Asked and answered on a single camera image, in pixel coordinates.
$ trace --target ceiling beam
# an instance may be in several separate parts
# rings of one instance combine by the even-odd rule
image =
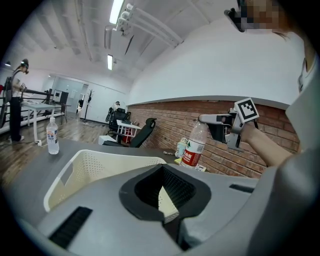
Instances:
[[[61,4],[63,4],[63,3],[59,0],[51,0],[51,3],[53,6],[53,10],[55,12],[55,15],[56,15],[58,22],[60,24],[60,27],[62,29],[62,32],[63,32],[68,44],[71,46],[73,53],[75,55],[80,54],[81,51],[77,47],[77,43],[72,39],[72,33],[71,33],[70,29],[68,28],[66,18],[63,17],[63,10],[61,7]]]
[[[187,2],[189,3],[189,5],[191,5],[191,7],[198,13],[198,15],[203,19],[203,21],[206,24],[210,24],[210,21],[207,19],[207,17],[203,14],[203,12],[192,2],[192,0],[187,0]]]
[[[15,42],[17,45],[19,45],[20,47],[27,49],[29,52],[34,52],[35,49],[33,47],[31,47],[30,45],[28,45],[22,38],[17,38],[15,39]]]
[[[17,41],[13,42],[13,43],[10,45],[10,47],[9,47],[8,50],[9,50],[9,51],[12,51],[12,52],[13,52],[13,51],[19,52],[20,54],[25,54],[24,49],[21,47],[20,44],[18,44]]]
[[[92,62],[92,55],[88,45],[87,33],[84,22],[84,1],[83,0],[74,0],[76,19],[79,24],[79,29],[82,37],[82,41],[84,43],[85,51],[89,57],[89,60]]]
[[[37,35],[30,29],[29,26],[24,26],[23,29],[25,34],[27,34],[43,51],[48,50],[47,45],[37,37]]]
[[[40,21],[42,27],[44,28],[45,32],[48,34],[48,36],[50,37],[51,41],[54,43],[55,47],[58,50],[62,50],[64,48],[63,44],[61,43],[61,41],[59,40],[59,38],[55,35],[54,30],[52,29],[52,27],[50,26],[47,17],[44,15],[42,9],[42,7],[39,6],[37,8],[37,10],[35,11],[35,15],[38,18],[38,20]]]

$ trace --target black vent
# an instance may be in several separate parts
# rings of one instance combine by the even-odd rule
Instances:
[[[233,190],[238,190],[238,191],[250,193],[250,194],[255,190],[253,187],[243,186],[243,185],[238,185],[238,184],[232,184],[229,186],[229,188],[233,189]]]
[[[49,237],[58,246],[66,249],[80,228],[86,222],[92,210],[86,207],[78,207]]]

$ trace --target brick wall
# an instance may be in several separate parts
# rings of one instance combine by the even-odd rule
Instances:
[[[233,108],[231,101],[171,101],[130,106],[131,121],[143,127],[147,118],[157,118],[156,126],[143,143],[144,148],[177,149],[182,137],[187,139],[201,114],[225,114]],[[296,153],[299,140],[285,111],[274,107],[256,105],[260,118],[259,129],[286,150]],[[227,149],[227,145],[213,140],[208,134],[207,143],[199,163],[207,171],[232,176],[259,178],[265,162],[247,144],[241,142],[244,152]]]

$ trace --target white desk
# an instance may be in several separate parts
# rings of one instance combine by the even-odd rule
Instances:
[[[21,103],[21,106],[28,110],[27,116],[27,124],[30,126],[30,110],[33,111],[33,135],[34,135],[34,142],[38,142],[38,133],[37,133],[37,113],[41,110],[52,110],[51,117],[54,117],[55,114],[55,105],[48,105],[44,103],[40,104],[27,104],[25,102]]]
[[[128,137],[134,138],[136,136],[136,134],[137,134],[137,130],[141,130],[141,128],[139,126],[122,123],[121,120],[117,120],[116,123],[119,126],[117,132],[120,133],[120,134],[125,134],[123,132],[126,132],[126,128],[134,129],[134,134],[132,134],[132,130],[130,131],[131,134],[129,134],[129,131],[128,131],[128,134],[125,134],[125,136],[127,136],[125,143],[128,142]]]
[[[109,135],[101,135],[98,139],[98,144],[103,145],[105,141],[117,142],[114,138],[111,138]]]

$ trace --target hand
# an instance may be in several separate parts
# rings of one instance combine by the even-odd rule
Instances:
[[[241,130],[241,140],[243,142],[248,143],[249,140],[255,136],[256,131],[259,130],[255,128],[253,125],[246,123]]]
[[[225,123],[225,124],[226,124],[226,118],[225,118],[225,117],[223,117],[221,121],[222,121],[222,123]],[[229,124],[230,124],[230,125],[233,125],[233,124],[234,124],[234,121],[235,121],[235,120],[233,119],[232,122],[229,123]],[[241,130],[241,140],[242,140],[243,142],[248,143],[249,139],[252,139],[252,137],[255,136],[256,130],[258,130],[258,129],[256,129],[252,124],[249,124],[249,123],[244,124],[244,125],[243,125],[243,128],[242,128],[242,130]]]
[[[24,92],[27,89],[26,85],[23,83],[20,87],[20,91]]]

